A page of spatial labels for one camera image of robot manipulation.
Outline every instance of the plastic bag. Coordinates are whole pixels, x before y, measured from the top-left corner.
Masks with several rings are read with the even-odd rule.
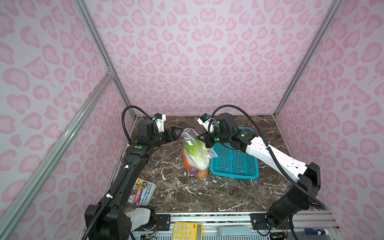
[[[186,128],[181,136],[184,137],[183,159],[185,168],[191,169],[191,174],[205,171],[210,166],[211,158],[217,157],[212,148],[206,148],[205,144],[197,139],[199,134],[192,128]]]

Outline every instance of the book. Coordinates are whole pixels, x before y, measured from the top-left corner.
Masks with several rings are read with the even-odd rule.
[[[133,185],[128,202],[136,206],[148,205],[153,192],[156,189],[156,184],[153,182],[144,181],[138,178]]]

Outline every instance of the teal basket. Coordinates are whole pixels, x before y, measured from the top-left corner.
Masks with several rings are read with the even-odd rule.
[[[229,143],[224,143],[224,145],[232,148]],[[213,150],[218,155],[217,158],[211,159],[210,170],[213,174],[240,179],[257,179],[259,177],[257,158],[254,156],[240,150],[228,149],[220,143],[216,143]]]

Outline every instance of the perforated tray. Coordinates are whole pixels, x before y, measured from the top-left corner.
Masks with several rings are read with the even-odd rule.
[[[210,170],[213,174],[234,177],[240,179],[257,179],[259,177],[259,168],[257,158],[243,153],[240,150],[231,150],[217,143],[213,147],[218,157],[211,159]]]

